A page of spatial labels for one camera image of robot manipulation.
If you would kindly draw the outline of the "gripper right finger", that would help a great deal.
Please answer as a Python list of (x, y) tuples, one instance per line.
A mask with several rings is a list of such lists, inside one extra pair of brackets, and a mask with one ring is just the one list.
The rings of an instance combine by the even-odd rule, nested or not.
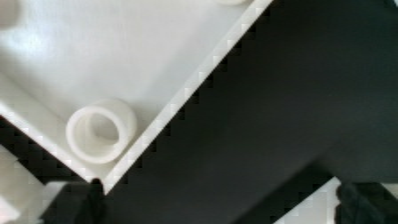
[(343, 183), (336, 196), (336, 224), (398, 224), (398, 198), (380, 183)]

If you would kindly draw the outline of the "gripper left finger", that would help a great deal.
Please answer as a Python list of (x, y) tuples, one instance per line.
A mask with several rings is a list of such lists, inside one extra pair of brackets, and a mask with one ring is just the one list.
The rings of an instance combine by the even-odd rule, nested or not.
[(99, 181), (69, 182), (41, 215), (42, 224), (99, 224), (105, 213)]

